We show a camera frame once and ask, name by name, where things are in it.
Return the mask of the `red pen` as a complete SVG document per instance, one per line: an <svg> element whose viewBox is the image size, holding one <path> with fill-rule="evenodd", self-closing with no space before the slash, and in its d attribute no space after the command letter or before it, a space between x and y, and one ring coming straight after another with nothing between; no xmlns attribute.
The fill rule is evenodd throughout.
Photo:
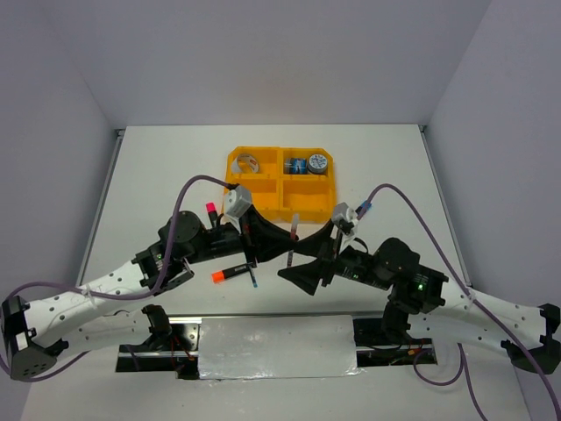
<svg viewBox="0 0 561 421"><path fill-rule="evenodd" d="M300 217L298 213L295 213L292 217L292 221L291 221L291 228L290 228L290 238L292 240L296 240L297 237L297 227L300 221ZM287 267L291 268L292 264L293 264L293 258L294 258L294 250L291 249L288 251L288 257L287 257Z"/></svg>

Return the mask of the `orange cap black highlighter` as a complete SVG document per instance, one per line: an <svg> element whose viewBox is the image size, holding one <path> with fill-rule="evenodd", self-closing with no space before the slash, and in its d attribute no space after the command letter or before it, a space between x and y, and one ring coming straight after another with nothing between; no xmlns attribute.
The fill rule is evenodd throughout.
<svg viewBox="0 0 561 421"><path fill-rule="evenodd" d="M220 271L217 271L211 275L211 279L215 284L224 282L231 278L250 273L252 271L252 267L249 264L240 264L231 268L226 268Z"/></svg>

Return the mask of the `pink cap black highlighter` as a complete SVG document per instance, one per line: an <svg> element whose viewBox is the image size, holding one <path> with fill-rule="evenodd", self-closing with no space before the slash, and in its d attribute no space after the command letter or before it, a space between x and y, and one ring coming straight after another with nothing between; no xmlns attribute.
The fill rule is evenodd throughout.
<svg viewBox="0 0 561 421"><path fill-rule="evenodd" d="M214 203L206 203L206 211L209 217L209 222L212 228L217 228L219 225L219 215L217 213L217 208Z"/></svg>

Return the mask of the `silver clear tape roll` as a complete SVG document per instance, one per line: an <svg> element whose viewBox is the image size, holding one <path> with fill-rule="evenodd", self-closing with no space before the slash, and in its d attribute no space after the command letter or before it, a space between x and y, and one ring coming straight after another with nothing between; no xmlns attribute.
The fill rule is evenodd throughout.
<svg viewBox="0 0 561 421"><path fill-rule="evenodd" d="M233 174L258 174L260 164L257 158L250 153L236 154L230 164Z"/></svg>

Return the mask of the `blue cap black highlighter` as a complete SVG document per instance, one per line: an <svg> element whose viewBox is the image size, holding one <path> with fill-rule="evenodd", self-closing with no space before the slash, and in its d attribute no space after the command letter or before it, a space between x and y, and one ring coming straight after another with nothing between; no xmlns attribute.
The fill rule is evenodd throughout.
<svg viewBox="0 0 561 421"><path fill-rule="evenodd" d="M372 208L372 203L368 200L365 200L357 209L356 213L358 215L358 219L361 219L370 209Z"/></svg>

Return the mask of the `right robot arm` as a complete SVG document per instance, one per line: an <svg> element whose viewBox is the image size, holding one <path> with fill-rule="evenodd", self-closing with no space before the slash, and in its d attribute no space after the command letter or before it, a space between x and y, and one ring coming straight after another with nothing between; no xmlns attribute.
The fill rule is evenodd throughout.
<svg viewBox="0 0 561 421"><path fill-rule="evenodd" d="M309 295L336 277L386 291L380 335L393 345L441 339L480 346L509 358L514 367L552 374L560 363L560 309L529 307L478 292L425 267L418 253L389 238L373 253L341 246L323 228L298 241L306 264L283 268L279 277Z"/></svg>

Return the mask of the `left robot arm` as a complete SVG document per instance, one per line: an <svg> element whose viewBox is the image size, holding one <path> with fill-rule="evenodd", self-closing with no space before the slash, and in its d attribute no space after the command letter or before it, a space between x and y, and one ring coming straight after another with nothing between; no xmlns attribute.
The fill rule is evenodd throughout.
<svg viewBox="0 0 561 421"><path fill-rule="evenodd" d="M297 236L267 221L250 207L237 223L209 214L206 227L192 211L181 210L159 229L159 239L120 268L79 287L51 284L53 296L27 301L22 288L1 304L1 333L7 360L2 368L14 381L50 378L59 357L79 358L111 342L139 335L153 350L166 347L172 329L159 305L132 316L125 305L158 296L193 278L191 265L243 254L251 266L295 248Z"/></svg>

